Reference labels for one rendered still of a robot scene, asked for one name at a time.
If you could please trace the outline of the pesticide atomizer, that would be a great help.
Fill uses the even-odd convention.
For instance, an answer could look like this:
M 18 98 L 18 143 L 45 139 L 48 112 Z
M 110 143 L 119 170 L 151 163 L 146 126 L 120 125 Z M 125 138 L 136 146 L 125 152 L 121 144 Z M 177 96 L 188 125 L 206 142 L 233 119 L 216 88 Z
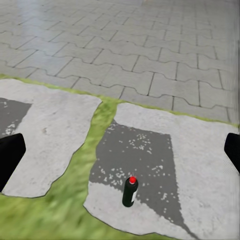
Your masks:
M 138 180 L 134 176 L 126 179 L 122 197 L 122 203 L 125 207 L 129 208 L 133 205 L 134 196 L 138 187 Z

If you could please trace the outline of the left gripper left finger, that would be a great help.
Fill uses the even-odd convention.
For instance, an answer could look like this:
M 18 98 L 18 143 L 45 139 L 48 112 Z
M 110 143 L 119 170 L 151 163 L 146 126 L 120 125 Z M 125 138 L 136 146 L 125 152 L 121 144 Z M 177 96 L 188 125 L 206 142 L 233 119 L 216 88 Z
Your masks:
M 26 152 L 21 133 L 0 138 L 0 193 Z

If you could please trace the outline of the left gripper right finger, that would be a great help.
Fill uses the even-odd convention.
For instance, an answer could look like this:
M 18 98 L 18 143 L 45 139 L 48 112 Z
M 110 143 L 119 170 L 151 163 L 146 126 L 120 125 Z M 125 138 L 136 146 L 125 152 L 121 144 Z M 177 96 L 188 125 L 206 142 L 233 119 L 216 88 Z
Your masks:
M 227 135 L 224 151 L 240 172 L 240 134 L 231 132 Z

